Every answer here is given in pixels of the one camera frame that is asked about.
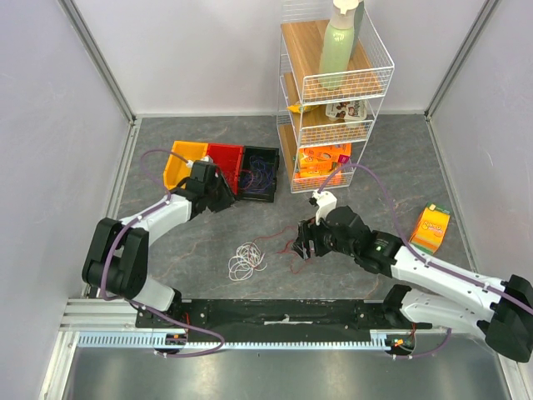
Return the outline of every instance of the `gray table surface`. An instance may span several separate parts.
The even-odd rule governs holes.
[[[170,150],[175,140],[280,146],[274,117],[145,118],[119,217],[137,213],[162,197],[162,190],[140,171],[138,160],[152,148]],[[161,176],[167,156],[150,156],[147,166]],[[385,183],[407,234],[427,202],[451,208],[422,115],[380,116],[361,162]],[[350,187],[332,192],[339,205],[349,205],[371,229],[394,232],[382,193],[362,170],[356,172]],[[227,261],[237,247],[310,218],[315,209],[307,202],[309,195],[291,194],[285,165],[281,162],[274,203],[241,201],[223,212],[204,212],[180,225],[150,248],[149,273],[180,290],[186,298],[384,298],[394,282],[363,271],[341,254],[316,258],[297,275],[291,273],[290,264],[297,270],[303,261],[290,254],[276,254],[296,236],[291,229],[279,237],[258,242],[266,254],[268,266],[264,271],[243,282],[230,281]],[[453,216],[437,256],[469,267]]]

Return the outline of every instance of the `yellow bin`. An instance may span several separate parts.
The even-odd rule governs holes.
[[[182,142],[176,140],[172,145],[172,151],[187,160],[196,161],[205,157],[207,154],[207,143],[199,142]],[[168,190],[177,186],[183,179],[191,175],[191,170],[178,157],[170,155],[163,173],[163,183]]]

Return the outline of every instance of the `white cable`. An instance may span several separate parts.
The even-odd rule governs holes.
[[[264,257],[265,254],[261,254],[255,243],[242,244],[237,249],[237,254],[227,262],[228,277],[234,282],[246,281],[254,271],[262,271],[267,267],[268,264],[265,264],[263,268],[259,268]]]

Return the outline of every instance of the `white wire rack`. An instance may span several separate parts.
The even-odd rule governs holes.
[[[363,16],[359,41],[348,71],[320,74],[323,31],[332,11],[331,0],[283,0],[280,43],[278,134],[293,193],[317,189],[326,176],[300,177],[298,157],[302,148],[361,143],[362,154],[381,110],[394,73],[394,62],[368,14]],[[363,101],[363,121],[330,121],[327,103]],[[286,107],[299,102],[319,106],[303,114]],[[354,170],[338,173],[328,188],[349,186]]]

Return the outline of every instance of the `green bottle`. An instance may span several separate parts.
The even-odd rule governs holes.
[[[359,0],[333,0],[333,14],[324,33],[319,73],[342,73],[348,69],[354,46],[354,16]],[[319,77],[322,87],[334,90],[343,76]]]

